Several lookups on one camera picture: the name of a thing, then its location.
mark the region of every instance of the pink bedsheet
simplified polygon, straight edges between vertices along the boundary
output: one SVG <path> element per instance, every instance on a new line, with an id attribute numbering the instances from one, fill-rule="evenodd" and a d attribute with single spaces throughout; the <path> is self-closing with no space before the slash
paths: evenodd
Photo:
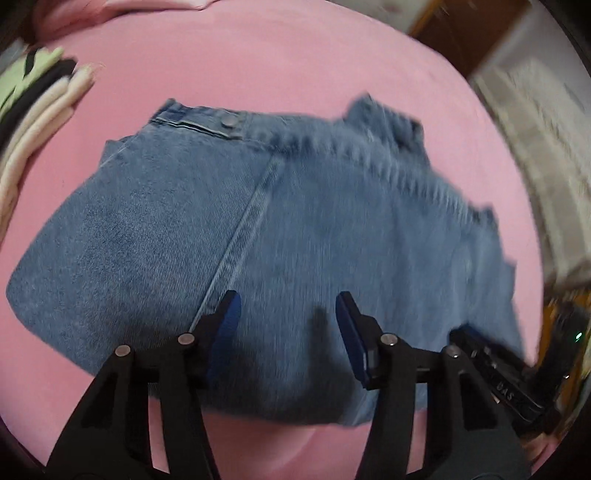
<path id="1" fill-rule="evenodd" d="M 60 44 L 104 67 L 34 159 L 0 249 L 0 415 L 42 462 L 91 377 L 21 326 L 5 286 L 43 223 L 96 170 L 105 141 L 134 133 L 168 97 L 332 117 L 368 91 L 420 119 L 434 168 L 472 202 L 494 206 L 506 256 L 517 263 L 515 305 L 527 357 L 535 359 L 542 281 L 527 195 L 485 110 L 438 54 L 323 0 L 227 0 L 202 12 L 126 15 Z M 156 401 L 150 409 L 162 468 Z M 421 465 L 425 422 L 423 413 L 415 417 L 412 469 Z M 225 480 L 352 479 L 369 429 L 293 428 L 218 414 L 206 415 L 206 424 Z"/>

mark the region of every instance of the folded clothes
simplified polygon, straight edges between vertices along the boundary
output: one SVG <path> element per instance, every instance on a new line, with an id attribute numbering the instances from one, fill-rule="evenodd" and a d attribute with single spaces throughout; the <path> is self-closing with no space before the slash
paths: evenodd
<path id="1" fill-rule="evenodd" d="M 12 153 L 14 147 L 17 146 L 17 143 L 21 137 L 26 133 L 33 122 L 37 120 L 37 118 L 39 118 L 39 116 L 47 109 L 47 107 L 49 107 L 55 100 L 67 92 L 69 83 L 69 76 L 62 77 L 53 83 L 45 92 L 43 92 L 29 110 L 25 111 L 24 117 L 10 135 L 10 140 L 8 141 L 6 147 L 4 150 L 0 150 L 2 152 L 2 156 L 0 157 L 0 175 L 4 170 L 4 166 L 8 161 L 10 153 Z"/>
<path id="2" fill-rule="evenodd" d="M 7 172 L 2 175 L 0 180 L 0 242 L 4 240 L 14 207 L 17 205 L 18 181 L 22 176 L 22 171 L 29 156 L 49 140 L 73 114 L 74 109 L 66 107 L 46 124 L 33 124 L 23 136 L 22 143 L 19 142 L 17 145 L 15 152 L 11 156 L 11 161 L 7 165 Z"/>
<path id="3" fill-rule="evenodd" d="M 33 104 L 48 88 L 62 77 L 70 76 L 76 62 L 72 59 L 59 60 L 43 73 L 35 82 L 29 85 L 25 91 L 11 103 L 11 107 L 0 118 L 0 151 L 2 151 L 9 139 L 17 129 Z"/>
<path id="4" fill-rule="evenodd" d="M 63 48 L 56 48 L 53 51 L 36 48 L 18 59 L 0 75 L 0 119 L 41 75 L 60 60 L 63 53 Z"/>
<path id="5" fill-rule="evenodd" d="M 30 331 L 94 374 L 119 344 L 186 332 L 234 289 L 230 365 L 204 405 L 359 424 L 376 392 L 353 377 L 339 292 L 412 346 L 438 351 L 468 322 L 519 352 L 513 287 L 493 214 L 431 170 L 417 122 L 365 96 L 336 121 L 169 100 L 107 143 L 7 296 Z"/>
<path id="6" fill-rule="evenodd" d="M 33 104 L 19 124 L 0 160 L 0 242 L 18 198 L 18 182 L 31 154 L 72 116 L 71 106 L 93 83 L 93 68 L 85 65 L 72 79 L 62 77 Z"/>

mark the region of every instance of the wooden furniture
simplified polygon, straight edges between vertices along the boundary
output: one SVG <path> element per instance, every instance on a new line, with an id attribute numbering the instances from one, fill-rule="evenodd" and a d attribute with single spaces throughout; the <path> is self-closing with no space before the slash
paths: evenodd
<path id="1" fill-rule="evenodd" d="M 433 0 L 411 34 L 468 77 L 529 7 L 528 0 Z"/>

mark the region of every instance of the jeans seam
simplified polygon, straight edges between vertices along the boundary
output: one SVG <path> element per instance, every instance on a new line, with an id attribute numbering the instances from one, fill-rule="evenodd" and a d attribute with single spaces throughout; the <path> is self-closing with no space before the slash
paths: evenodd
<path id="1" fill-rule="evenodd" d="M 252 244 L 252 238 L 259 228 L 261 219 L 269 204 L 269 187 L 277 182 L 280 166 L 281 159 L 271 154 L 267 169 L 262 175 L 261 181 L 256 186 L 242 218 L 228 243 L 228 247 L 217 266 L 216 272 L 195 314 L 189 331 L 193 331 L 203 314 L 208 310 L 213 311 L 215 303 L 219 301 L 227 290 L 228 285 L 240 270 L 246 251 Z"/>

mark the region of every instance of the denim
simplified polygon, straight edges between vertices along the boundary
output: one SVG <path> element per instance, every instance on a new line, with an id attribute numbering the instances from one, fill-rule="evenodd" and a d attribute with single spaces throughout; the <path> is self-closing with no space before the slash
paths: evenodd
<path id="1" fill-rule="evenodd" d="M 335 318 L 343 290 L 412 346 L 439 351 L 468 322 L 521 351 L 492 212 L 432 171 L 419 123 L 369 96 L 335 121 L 167 101 L 107 143 L 7 296 L 27 329 L 95 374 L 122 343 L 191 330 L 228 289 L 242 318 L 202 399 L 225 413 L 371 419 L 376 392 L 355 381 Z"/>

